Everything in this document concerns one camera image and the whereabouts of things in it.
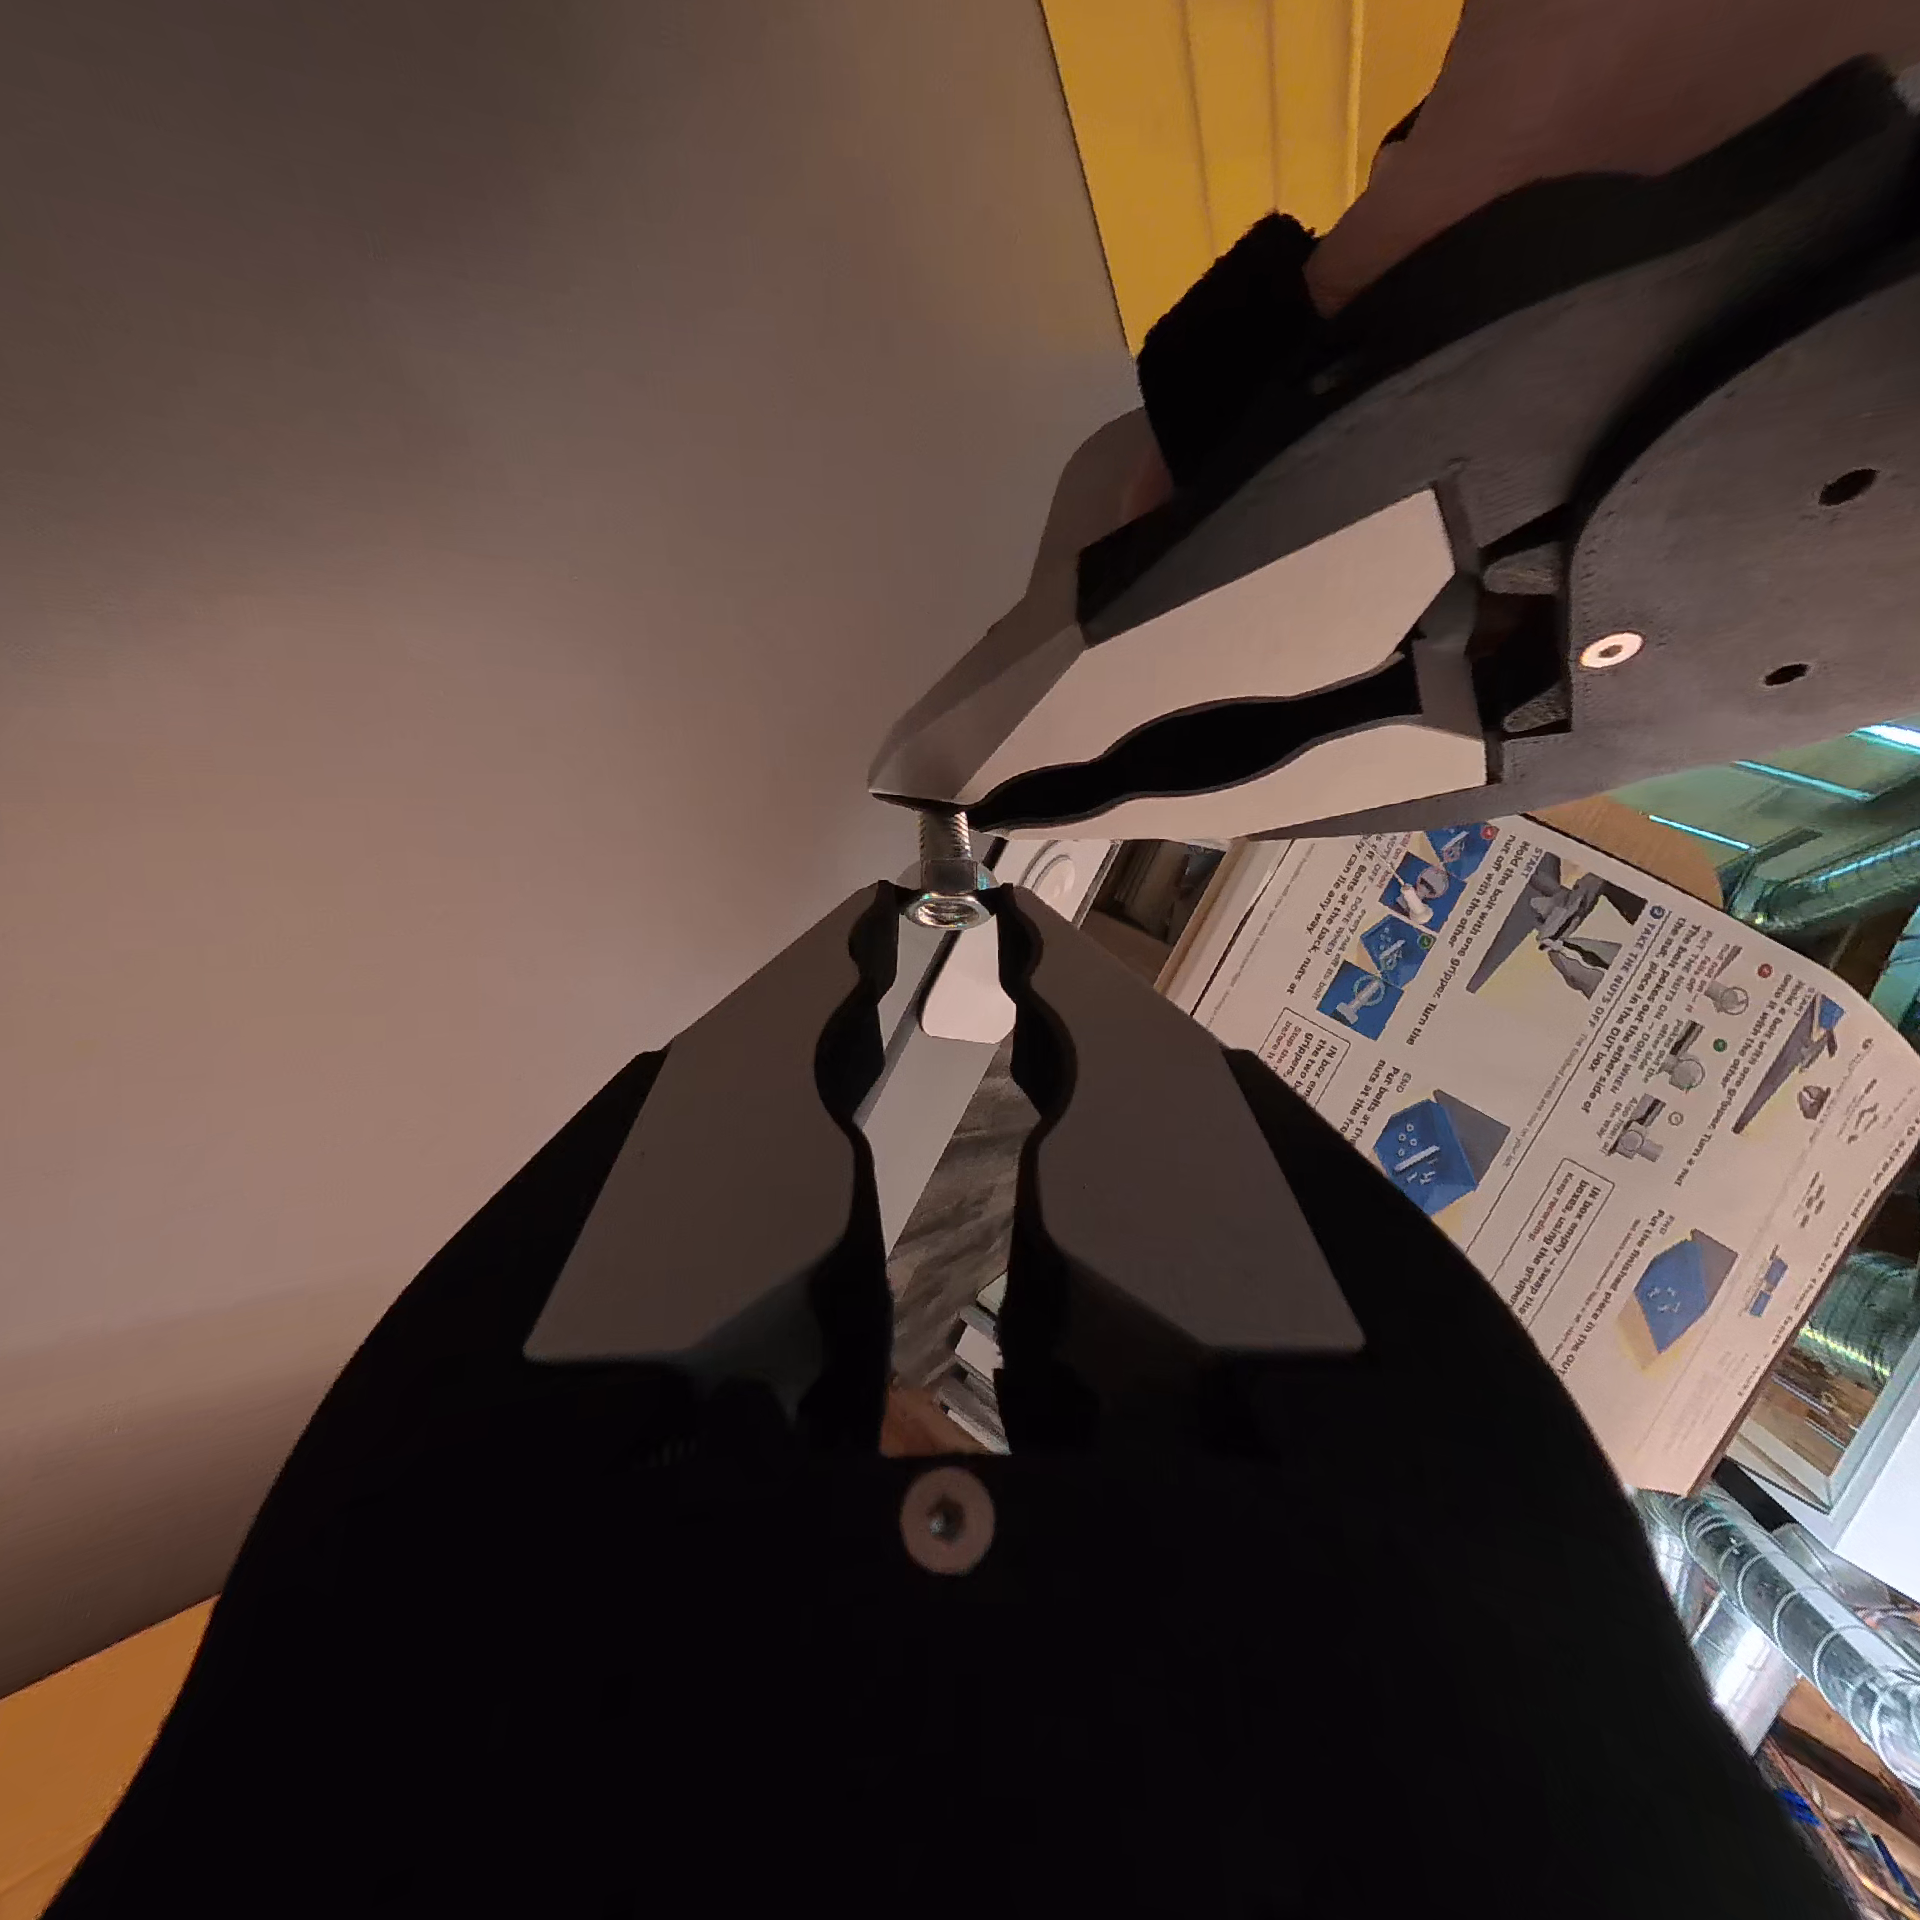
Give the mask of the instruction sheet on stand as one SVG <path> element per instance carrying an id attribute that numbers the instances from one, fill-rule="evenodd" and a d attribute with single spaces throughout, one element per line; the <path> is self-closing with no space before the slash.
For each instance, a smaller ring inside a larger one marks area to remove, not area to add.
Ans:
<path id="1" fill-rule="evenodd" d="M 1076 924 L 1114 864 L 1114 839 L 1002 839 L 988 874 L 1037 891 L 1059 920 Z M 1016 1032 L 1016 1001 L 995 968 L 995 928 L 952 935 L 919 1001 L 919 1028 L 935 1040 L 995 1046 Z"/>

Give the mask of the person's left hand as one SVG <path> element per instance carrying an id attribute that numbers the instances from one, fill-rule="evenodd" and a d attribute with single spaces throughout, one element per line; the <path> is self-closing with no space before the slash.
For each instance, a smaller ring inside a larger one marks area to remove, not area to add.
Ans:
<path id="1" fill-rule="evenodd" d="M 1342 312 L 1408 253 L 1537 179 L 1664 175 L 1852 59 L 1920 59 L 1911 0 L 1468 0 L 1446 63 L 1308 255 Z"/>

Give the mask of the yellow divided plastic bin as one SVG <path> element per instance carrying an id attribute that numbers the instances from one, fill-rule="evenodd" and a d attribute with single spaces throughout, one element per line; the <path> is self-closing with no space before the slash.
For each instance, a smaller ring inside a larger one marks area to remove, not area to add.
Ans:
<path id="1" fill-rule="evenodd" d="M 1455 0 L 1046 0 L 1126 348 L 1265 213 L 1328 232 Z"/>

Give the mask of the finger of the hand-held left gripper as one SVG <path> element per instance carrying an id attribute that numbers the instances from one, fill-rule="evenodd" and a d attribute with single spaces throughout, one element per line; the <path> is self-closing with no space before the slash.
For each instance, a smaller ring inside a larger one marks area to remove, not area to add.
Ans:
<path id="1" fill-rule="evenodd" d="M 1130 410 L 1059 472 L 1024 596 L 883 735 L 871 792 L 959 808 L 1046 759 L 1213 702 L 1381 672 L 1417 630 L 1475 630 L 1475 428 L 1349 405 L 1227 484 L 1124 518 L 1151 453 Z"/>
<path id="2" fill-rule="evenodd" d="M 1090 830 L 1229 844 L 1485 786 L 1487 735 L 1466 635 L 1417 630 L 1363 679 L 1190 710 L 1086 764 L 1056 755 L 977 800 L 973 823 L 1007 839 Z"/>

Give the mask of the printed instruction sheet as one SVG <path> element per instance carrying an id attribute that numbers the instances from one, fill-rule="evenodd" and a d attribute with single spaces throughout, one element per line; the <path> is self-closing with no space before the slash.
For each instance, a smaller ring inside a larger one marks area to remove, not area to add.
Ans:
<path id="1" fill-rule="evenodd" d="M 1248 844 L 1165 992 L 1485 1272 L 1651 1494 L 1710 1478 L 1914 1155 L 1865 998 L 1523 817 Z"/>

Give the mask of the silver ventilation duct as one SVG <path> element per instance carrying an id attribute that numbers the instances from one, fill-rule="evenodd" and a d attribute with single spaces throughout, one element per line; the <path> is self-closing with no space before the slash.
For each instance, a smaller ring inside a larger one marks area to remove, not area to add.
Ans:
<path id="1" fill-rule="evenodd" d="M 1895 904 L 1914 904 L 1914 898 L 1920 836 L 1911 830 L 1790 877 L 1748 874 L 1725 900 L 1725 915 L 1772 943 L 1805 943 L 1844 924 L 1877 920 Z"/>
<path id="2" fill-rule="evenodd" d="M 1755 1754 L 1797 1674 L 1852 1737 L 1920 1784 L 1914 1600 L 1829 1556 L 1805 1524 L 1762 1530 L 1725 1489 L 1630 1494 L 1718 1711 Z"/>

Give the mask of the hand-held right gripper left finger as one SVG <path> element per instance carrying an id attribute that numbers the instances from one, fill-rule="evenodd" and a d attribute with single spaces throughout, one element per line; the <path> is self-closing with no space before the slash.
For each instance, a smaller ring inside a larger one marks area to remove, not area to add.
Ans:
<path id="1" fill-rule="evenodd" d="M 895 1377 L 877 1155 L 902 888 L 839 900 L 659 1059 L 522 1345 L 763 1387 L 816 1446 L 877 1453 Z"/>

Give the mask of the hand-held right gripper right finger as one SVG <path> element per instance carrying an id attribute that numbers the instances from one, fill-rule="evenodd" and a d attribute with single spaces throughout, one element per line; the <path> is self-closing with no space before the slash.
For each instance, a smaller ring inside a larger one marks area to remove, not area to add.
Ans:
<path id="1" fill-rule="evenodd" d="M 995 1318 L 1011 1453 L 1190 1433 L 1261 1365 L 1363 1355 L 1229 1053 L 1030 888 L 995 898 L 995 973 L 1033 1104 Z"/>

